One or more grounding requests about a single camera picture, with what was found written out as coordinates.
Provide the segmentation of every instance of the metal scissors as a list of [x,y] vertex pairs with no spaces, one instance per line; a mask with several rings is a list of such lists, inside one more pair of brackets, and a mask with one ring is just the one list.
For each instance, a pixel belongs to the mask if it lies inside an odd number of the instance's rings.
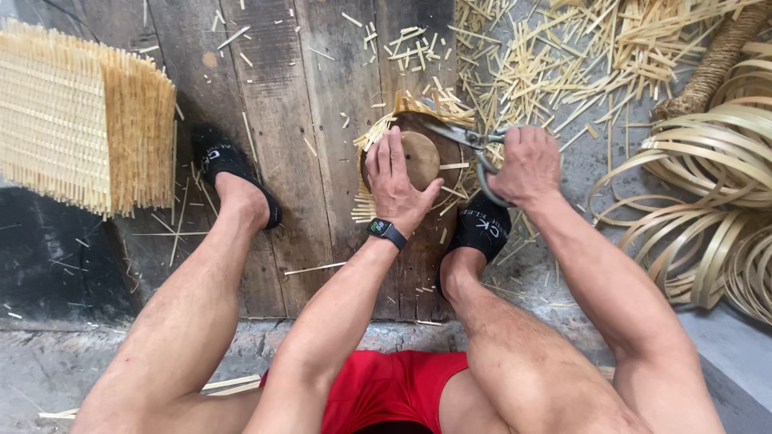
[[485,178],[485,174],[490,173],[491,175],[497,175],[499,173],[499,169],[491,164],[490,160],[488,160],[488,158],[485,156],[485,150],[489,143],[504,143],[503,134],[510,128],[518,126],[513,125],[510,127],[499,128],[495,131],[496,134],[478,134],[474,131],[466,129],[465,127],[445,123],[434,124],[425,122],[424,127],[452,141],[472,148],[475,151],[475,156],[477,157],[477,180],[480,183],[482,192],[485,194],[485,196],[488,197],[488,199],[491,200],[491,202],[498,206],[502,206],[504,208],[512,208],[515,206],[504,200],[502,197],[498,196],[496,193],[492,192],[488,186],[488,181]]

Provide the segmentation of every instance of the right hand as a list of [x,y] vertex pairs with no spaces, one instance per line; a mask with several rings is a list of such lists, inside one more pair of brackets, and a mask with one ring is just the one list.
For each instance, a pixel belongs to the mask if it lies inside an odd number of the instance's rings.
[[560,153],[555,137],[543,128],[510,128],[504,135],[504,163],[487,175],[490,189],[521,208],[544,196],[560,194]]

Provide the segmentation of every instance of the ck logo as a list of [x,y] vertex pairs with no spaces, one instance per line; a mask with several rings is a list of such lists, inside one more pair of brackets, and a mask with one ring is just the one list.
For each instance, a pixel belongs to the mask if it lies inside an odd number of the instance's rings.
[[465,209],[461,211],[462,215],[474,215],[479,220],[480,224],[476,225],[477,228],[482,228],[486,232],[490,232],[493,238],[499,238],[499,235],[503,235],[506,238],[509,234],[503,233],[501,225],[496,220],[488,221],[488,216],[477,211],[470,211]]
[[495,225],[491,225],[490,222],[487,222],[483,219],[479,220],[482,225],[477,225],[478,228],[484,228],[486,231],[489,231],[491,235],[493,235],[493,238],[499,238],[499,234],[501,231],[499,228],[497,228]]
[[204,173],[209,171],[209,161],[214,160],[215,158],[220,156],[220,151],[217,151],[216,149],[212,149],[209,151],[209,153],[204,157],[204,161],[201,162],[201,171]]

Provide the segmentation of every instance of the person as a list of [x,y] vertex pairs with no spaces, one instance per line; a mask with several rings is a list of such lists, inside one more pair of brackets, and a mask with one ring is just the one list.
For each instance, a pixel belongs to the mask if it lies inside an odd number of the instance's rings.
[[[442,295],[469,336],[466,353],[354,351],[399,253],[370,236],[311,298],[279,346],[264,387],[200,393],[237,321],[239,280],[257,231],[280,207],[215,127],[194,131],[219,217],[137,317],[77,414],[72,432],[723,432],[696,349],[659,289],[558,189],[559,154],[540,128],[506,132],[490,188],[528,214],[581,309],[615,356],[613,387],[579,351],[479,277],[509,232],[483,195],[459,215],[440,266]],[[399,129],[367,154],[376,212],[409,238],[438,194],[407,177]]]

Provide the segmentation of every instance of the sock logo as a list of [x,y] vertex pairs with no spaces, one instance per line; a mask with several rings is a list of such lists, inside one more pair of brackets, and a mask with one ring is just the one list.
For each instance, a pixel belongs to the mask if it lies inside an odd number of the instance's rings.
[[480,222],[482,225],[477,225],[478,228],[485,228],[486,231],[490,231],[491,235],[495,238],[499,238],[499,234],[501,231],[499,231],[499,228],[496,228],[495,226],[491,226],[490,222],[486,222],[483,219],[480,219]]
[[201,160],[201,171],[206,173],[209,171],[209,162],[210,160],[214,160],[215,158],[220,157],[220,151],[217,150],[218,147],[226,147],[230,148],[231,145],[229,144],[220,144],[217,147],[210,147],[206,150],[206,157]]
[[506,238],[509,234],[504,233],[503,229],[501,228],[501,225],[493,219],[488,220],[488,216],[485,214],[482,214],[478,211],[471,211],[468,209],[465,209],[461,211],[461,215],[474,215],[477,217],[479,222],[481,224],[476,225],[478,228],[482,228],[482,230],[486,232],[490,232],[490,235],[493,236],[493,238],[499,238],[499,235],[504,235],[504,238]]

